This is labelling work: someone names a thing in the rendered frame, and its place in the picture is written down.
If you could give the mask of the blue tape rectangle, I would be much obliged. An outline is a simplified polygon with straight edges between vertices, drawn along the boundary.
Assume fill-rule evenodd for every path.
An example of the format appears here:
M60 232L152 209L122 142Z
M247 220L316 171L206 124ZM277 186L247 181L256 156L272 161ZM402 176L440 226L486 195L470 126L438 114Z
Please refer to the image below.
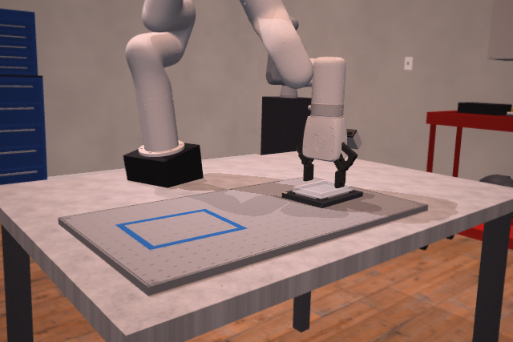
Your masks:
M216 233L212 233L212 234L208 234L208 235L197 236L197 237L193 237L193 238L190 238L190 239L182 239L182 240L171 242L171 243L164 243L164 244L153 246L148 241L146 241L145 239L143 239L139 235L135 234L132 230L130 230L129 228L124 226L124 225L128 225L128 224L133 224L133 223L142 223L142 222L147 222L147 221L151 221L151 220L164 219L164 218L169 218L169 217L178 216L178 215L192 214L192 213L201 212L201 211L204 211L204 212L208 213L209 215L213 215L216 218L221 219L221 220L223 220L226 223L230 223L231 225L233 225L235 227L238 227L238 228L234 228L234 229L227 230L227 231L220 231L220 232L216 232ZM226 218L224 218L224 217L222 217L220 215L217 215L216 213L213 213L213 212L211 212L211 211L209 211L207 209L202 209L202 210L198 210L198 211L189 211L189 212L184 212L184 213L179 213L179 214L174 214L174 215L166 215L166 216L161 216L161 217L156 217L156 218L151 218L151 219L143 219L143 220L138 220L138 221L129 222L129 223L121 223L121 224L116 224L116 226L119 227L121 230L125 231L129 236L131 236L132 238L137 240L139 243L141 243L143 246L145 246L149 250L157 249L157 248L160 248L160 247L171 246L171 245L178 244L178 243L185 243L185 242L189 242L189 241L193 241L193 240L197 240L197 239L203 239L203 238L207 238L207 237L211 237L211 236L215 236L215 235L222 235L222 234L233 232L233 231L239 231L239 230L248 229L246 227L243 227L243 226L239 225L238 223L234 223L233 221L231 221L229 219L226 219Z

